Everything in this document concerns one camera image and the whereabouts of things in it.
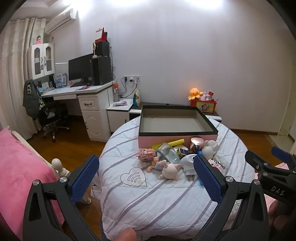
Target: orange octopus plush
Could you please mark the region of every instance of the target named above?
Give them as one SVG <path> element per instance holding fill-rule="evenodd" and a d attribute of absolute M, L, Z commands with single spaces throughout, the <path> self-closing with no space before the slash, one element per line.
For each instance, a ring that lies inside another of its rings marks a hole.
<path fill-rule="evenodd" d="M 192 88 L 189 92 L 190 96 L 188 96 L 188 100 L 194 100 L 194 99 L 199 99 L 200 95 L 203 94 L 203 92 L 200 92 L 196 88 Z"/>

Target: heart pattern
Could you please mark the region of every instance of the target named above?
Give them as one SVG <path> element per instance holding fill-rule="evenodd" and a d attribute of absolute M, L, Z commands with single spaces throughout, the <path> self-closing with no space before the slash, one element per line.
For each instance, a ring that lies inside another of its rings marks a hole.
<path fill-rule="evenodd" d="M 145 173 L 140 167 L 134 167 L 129 173 L 123 173 L 120 180 L 128 186 L 147 186 Z"/>

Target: curtain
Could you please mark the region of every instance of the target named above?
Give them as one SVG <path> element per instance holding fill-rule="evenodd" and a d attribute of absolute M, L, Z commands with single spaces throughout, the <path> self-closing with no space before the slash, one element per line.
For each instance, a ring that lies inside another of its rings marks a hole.
<path fill-rule="evenodd" d="M 24 139 L 41 129 L 22 106 L 23 88 L 28 76 L 28 48 L 43 35 L 46 19 L 27 18 L 8 22 L 0 34 L 0 123 L 10 126 Z"/>

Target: bed frame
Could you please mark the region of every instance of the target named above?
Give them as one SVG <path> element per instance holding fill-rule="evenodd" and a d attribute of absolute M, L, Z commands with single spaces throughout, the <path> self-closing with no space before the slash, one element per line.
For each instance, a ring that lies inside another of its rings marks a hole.
<path fill-rule="evenodd" d="M 24 144 L 26 147 L 28 147 L 32 152 L 34 152 L 46 165 L 48 165 L 57 179 L 60 177 L 68 177 L 70 176 L 71 172 L 69 172 L 67 169 L 65 169 L 62 165 L 62 162 L 58 158 L 54 158 L 51 162 L 51 164 L 45 160 L 30 144 L 16 131 L 12 131 L 9 126 L 7 127 L 11 133 L 11 135 L 18 141 L 20 141 L 22 144 Z M 90 204 L 91 199 L 89 198 L 89 195 L 87 193 L 84 194 L 82 200 L 83 203 Z"/>

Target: cabinet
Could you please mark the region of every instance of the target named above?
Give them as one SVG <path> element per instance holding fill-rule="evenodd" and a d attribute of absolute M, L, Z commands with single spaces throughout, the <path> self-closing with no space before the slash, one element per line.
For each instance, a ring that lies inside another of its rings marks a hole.
<path fill-rule="evenodd" d="M 108 89 L 98 94 L 82 94 L 78 99 L 89 138 L 106 142 L 111 136 L 107 116 L 107 108 L 110 105 Z"/>
<path fill-rule="evenodd" d="M 29 78 L 35 80 L 54 74 L 54 45 L 37 44 L 28 49 Z"/>
<path fill-rule="evenodd" d="M 102 140 L 103 127 L 100 111 L 82 110 L 82 115 L 89 138 Z"/>
<path fill-rule="evenodd" d="M 111 132 L 115 132 L 119 127 L 124 123 L 129 121 L 129 112 L 128 111 L 107 111 L 109 125 Z"/>

